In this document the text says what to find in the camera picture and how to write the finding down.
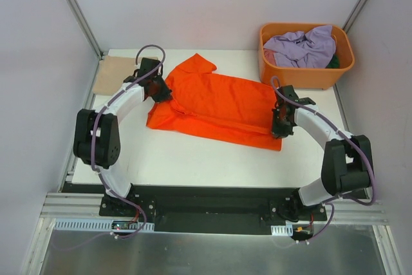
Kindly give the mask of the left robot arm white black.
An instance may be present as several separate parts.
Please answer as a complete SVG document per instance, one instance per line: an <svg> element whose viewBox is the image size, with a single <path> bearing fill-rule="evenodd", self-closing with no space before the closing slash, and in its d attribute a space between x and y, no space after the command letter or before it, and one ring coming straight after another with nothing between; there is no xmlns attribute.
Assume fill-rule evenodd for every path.
<svg viewBox="0 0 412 275"><path fill-rule="evenodd" d="M77 113L73 154L98 174L106 193L116 198L113 207L121 216L132 215L136 201L128 195L132 185L118 163L119 124L149 97L156 103L172 99L162 73L162 61L144 57L107 102Z"/></svg>

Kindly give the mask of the orange t shirt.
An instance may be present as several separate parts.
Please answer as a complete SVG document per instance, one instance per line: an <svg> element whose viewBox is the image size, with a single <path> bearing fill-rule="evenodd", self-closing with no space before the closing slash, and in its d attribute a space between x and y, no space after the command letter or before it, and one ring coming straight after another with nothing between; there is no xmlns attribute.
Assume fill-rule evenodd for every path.
<svg viewBox="0 0 412 275"><path fill-rule="evenodd" d="M272 136L272 87L216 69L197 53L177 65L165 80L172 99L152 107L147 127L280 151L282 141Z"/></svg>

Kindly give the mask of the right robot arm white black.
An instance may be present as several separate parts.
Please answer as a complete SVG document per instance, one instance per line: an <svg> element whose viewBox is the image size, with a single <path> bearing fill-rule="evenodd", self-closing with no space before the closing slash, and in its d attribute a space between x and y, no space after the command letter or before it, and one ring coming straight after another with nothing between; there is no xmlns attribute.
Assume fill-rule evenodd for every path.
<svg viewBox="0 0 412 275"><path fill-rule="evenodd" d="M293 86L275 86L274 91L276 104L271 129L274 138L289 137L295 127L300 127L324 151L320 177L295 190L279 209L290 211L297 220L304 220L311 215L313 206L338 198L361 205L373 204L374 196L368 202L353 196L354 191L375 187L370 140L339 129L319 111L312 99L298 97Z"/></svg>

